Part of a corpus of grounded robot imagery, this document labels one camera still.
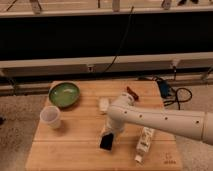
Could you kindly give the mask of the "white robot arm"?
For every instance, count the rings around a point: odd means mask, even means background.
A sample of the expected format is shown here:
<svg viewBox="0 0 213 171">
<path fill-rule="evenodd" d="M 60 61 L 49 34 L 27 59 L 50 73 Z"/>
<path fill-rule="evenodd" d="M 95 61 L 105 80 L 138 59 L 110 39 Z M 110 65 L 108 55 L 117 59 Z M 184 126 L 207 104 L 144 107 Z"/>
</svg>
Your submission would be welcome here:
<svg viewBox="0 0 213 171">
<path fill-rule="evenodd" d="M 105 134 L 118 134 L 129 123 L 213 145 L 213 113 L 137 107 L 126 92 L 112 102 L 101 102 L 101 106 L 107 115 Z"/>
</svg>

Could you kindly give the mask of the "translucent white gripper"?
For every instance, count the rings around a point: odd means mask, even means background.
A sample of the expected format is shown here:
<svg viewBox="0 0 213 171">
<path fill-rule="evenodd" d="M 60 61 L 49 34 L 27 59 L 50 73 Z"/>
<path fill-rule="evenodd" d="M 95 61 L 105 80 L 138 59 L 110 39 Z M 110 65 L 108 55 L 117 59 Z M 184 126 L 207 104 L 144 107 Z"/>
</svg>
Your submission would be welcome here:
<svg viewBox="0 0 213 171">
<path fill-rule="evenodd" d="M 103 126 L 101 131 L 101 137 L 112 133 L 115 135 L 114 141 L 118 141 L 124 131 L 124 124 L 119 122 L 107 122 L 106 125 Z"/>
</svg>

